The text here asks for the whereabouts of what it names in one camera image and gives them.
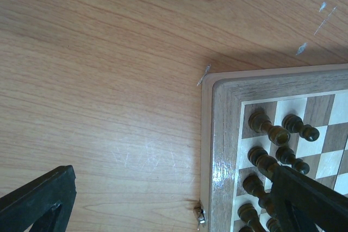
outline chess pawn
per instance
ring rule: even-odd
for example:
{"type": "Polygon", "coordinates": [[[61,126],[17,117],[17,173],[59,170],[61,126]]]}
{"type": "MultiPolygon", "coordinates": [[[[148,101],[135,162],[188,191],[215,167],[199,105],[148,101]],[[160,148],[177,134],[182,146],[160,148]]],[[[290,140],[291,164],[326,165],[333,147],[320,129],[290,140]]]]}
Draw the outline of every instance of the chess pawn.
{"type": "Polygon", "coordinates": [[[239,232],[254,232],[252,228],[248,227],[247,225],[245,227],[242,227],[239,229],[239,232]]]}
{"type": "Polygon", "coordinates": [[[304,175],[306,175],[310,170],[309,165],[305,163],[303,160],[297,159],[295,156],[295,152],[288,146],[279,148],[276,152],[276,158],[282,164],[290,164],[294,170],[304,175]]]}
{"type": "Polygon", "coordinates": [[[271,200],[271,194],[265,192],[262,181],[256,175],[251,175],[243,181],[245,191],[259,198],[259,206],[265,209],[271,217],[276,217],[274,205],[271,200]]]}
{"type": "Polygon", "coordinates": [[[316,141],[319,138],[318,129],[309,124],[304,125],[302,119],[294,114],[286,115],[282,126],[290,133],[298,133],[300,137],[307,141],[316,141]]]}
{"type": "Polygon", "coordinates": [[[272,180],[274,169],[279,167],[277,160],[268,155],[267,151],[260,146],[255,146],[249,150],[248,159],[270,180],[272,180]]]}
{"type": "Polygon", "coordinates": [[[283,232],[281,226],[279,225],[278,220],[274,218],[270,218],[267,223],[266,227],[270,232],[283,232]]]}
{"type": "Polygon", "coordinates": [[[238,216],[240,219],[254,232],[266,232],[260,223],[259,216],[252,204],[247,203],[238,209],[238,216]]]}
{"type": "Polygon", "coordinates": [[[290,140],[290,133],[281,126],[273,126],[270,118],[263,111],[254,112],[248,124],[257,133],[267,133],[270,141],[277,146],[283,146],[290,140]]]}

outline wood grain surface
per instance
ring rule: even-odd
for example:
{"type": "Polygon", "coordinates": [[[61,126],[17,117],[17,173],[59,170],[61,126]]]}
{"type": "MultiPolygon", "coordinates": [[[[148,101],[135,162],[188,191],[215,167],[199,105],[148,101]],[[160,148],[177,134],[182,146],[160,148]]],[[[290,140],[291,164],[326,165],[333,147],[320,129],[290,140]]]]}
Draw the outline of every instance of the wood grain surface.
{"type": "Polygon", "coordinates": [[[194,231],[206,66],[348,62],[347,15],[347,0],[0,0],[0,196],[72,164],[68,231],[194,231]]]}

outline scratch on table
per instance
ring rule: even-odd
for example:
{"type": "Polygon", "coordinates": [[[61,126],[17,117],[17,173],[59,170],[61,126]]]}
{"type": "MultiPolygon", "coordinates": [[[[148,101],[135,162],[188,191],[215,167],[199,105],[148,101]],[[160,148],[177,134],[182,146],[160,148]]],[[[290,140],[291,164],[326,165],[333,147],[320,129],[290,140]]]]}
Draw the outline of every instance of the scratch on table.
{"type": "Polygon", "coordinates": [[[303,51],[306,49],[307,45],[308,45],[308,43],[303,43],[303,45],[299,47],[299,50],[297,50],[296,55],[303,53],[303,51]]]}
{"type": "Polygon", "coordinates": [[[319,12],[322,12],[324,10],[324,8],[326,7],[326,2],[324,1],[322,4],[321,4],[321,7],[319,9],[319,12]]]}
{"type": "Polygon", "coordinates": [[[330,18],[330,16],[332,15],[332,13],[336,10],[337,7],[334,7],[331,11],[330,14],[328,14],[327,18],[324,19],[324,21],[321,23],[321,25],[318,27],[318,29],[315,31],[314,35],[317,34],[317,32],[319,31],[319,29],[326,23],[326,21],[330,18]]]}
{"type": "Polygon", "coordinates": [[[199,86],[203,82],[203,78],[204,78],[204,76],[206,76],[208,74],[211,66],[212,65],[207,65],[206,71],[204,72],[204,75],[202,76],[201,80],[198,81],[197,86],[199,86]]]}
{"type": "Polygon", "coordinates": [[[172,155],[172,161],[173,161],[173,170],[174,170],[174,173],[175,173],[175,181],[178,181],[178,173],[176,171],[176,168],[175,168],[175,161],[174,161],[174,155],[173,155],[173,151],[172,149],[170,148],[170,154],[172,155]]]}

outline chess rook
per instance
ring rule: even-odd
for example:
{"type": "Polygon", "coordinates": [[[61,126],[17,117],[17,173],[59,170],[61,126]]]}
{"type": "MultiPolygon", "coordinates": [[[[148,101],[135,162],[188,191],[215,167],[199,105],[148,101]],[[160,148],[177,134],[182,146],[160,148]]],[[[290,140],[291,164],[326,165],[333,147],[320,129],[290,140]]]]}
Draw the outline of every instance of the chess rook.
{"type": "Polygon", "coordinates": [[[260,146],[255,146],[249,150],[248,159],[270,180],[272,180],[274,169],[279,167],[277,160],[268,155],[267,151],[260,146]]]}
{"type": "Polygon", "coordinates": [[[290,133],[281,126],[273,126],[270,118],[263,111],[254,112],[248,124],[257,133],[267,133],[270,141],[277,146],[283,146],[290,140],[290,133]]]}
{"type": "Polygon", "coordinates": [[[274,218],[270,218],[267,221],[266,227],[268,228],[268,230],[270,232],[282,232],[282,228],[279,225],[278,220],[274,219],[274,218]]]}
{"type": "Polygon", "coordinates": [[[247,225],[245,227],[242,227],[239,229],[239,232],[254,232],[252,228],[248,227],[247,225]]]}
{"type": "Polygon", "coordinates": [[[318,129],[309,124],[304,125],[302,119],[294,114],[286,115],[282,126],[290,133],[298,133],[300,137],[307,141],[316,141],[319,138],[318,129]]]}
{"type": "Polygon", "coordinates": [[[288,146],[279,148],[276,152],[276,158],[282,164],[290,164],[294,170],[304,175],[306,175],[310,170],[309,165],[303,160],[297,159],[295,152],[288,146]]]}
{"type": "Polygon", "coordinates": [[[238,216],[248,227],[252,228],[254,232],[266,232],[262,227],[257,211],[252,204],[247,203],[241,206],[238,209],[238,216]]]}
{"type": "Polygon", "coordinates": [[[245,191],[259,198],[259,206],[266,209],[268,215],[276,218],[276,212],[271,200],[271,194],[265,192],[262,181],[256,175],[251,175],[243,181],[245,191]]]}

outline dark chessboard square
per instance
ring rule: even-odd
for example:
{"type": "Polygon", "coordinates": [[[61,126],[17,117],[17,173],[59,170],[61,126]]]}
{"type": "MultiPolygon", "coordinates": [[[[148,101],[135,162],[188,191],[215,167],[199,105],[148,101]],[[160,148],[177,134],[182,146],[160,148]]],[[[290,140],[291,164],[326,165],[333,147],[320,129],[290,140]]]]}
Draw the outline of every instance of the dark chessboard square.
{"type": "Polygon", "coordinates": [[[348,137],[348,122],[329,125],[326,130],[322,153],[344,149],[348,137]]]}
{"type": "Polygon", "coordinates": [[[335,95],[308,97],[304,111],[304,124],[310,124],[313,127],[328,125],[334,98],[335,95]]]}
{"type": "Polygon", "coordinates": [[[316,181],[319,182],[320,184],[323,184],[324,186],[329,187],[330,189],[333,189],[336,182],[336,175],[316,179],[316,181]]]}
{"type": "Polygon", "coordinates": [[[277,102],[255,103],[245,105],[242,139],[265,135],[264,133],[256,133],[248,125],[248,120],[255,111],[263,110],[268,115],[268,117],[270,117],[271,122],[274,123],[276,109],[277,102]]]}
{"type": "Polygon", "coordinates": [[[348,173],[348,149],[343,152],[341,165],[339,166],[338,174],[348,173]]]}
{"type": "Polygon", "coordinates": [[[239,170],[238,181],[237,181],[237,196],[247,194],[243,188],[243,181],[250,175],[257,175],[259,179],[265,184],[266,177],[263,176],[257,167],[242,168],[239,170]]]}
{"type": "Polygon", "coordinates": [[[304,162],[306,162],[310,167],[310,171],[308,172],[308,174],[306,176],[311,178],[311,179],[315,179],[316,173],[318,171],[320,154],[301,157],[300,159],[302,159],[304,162]]]}

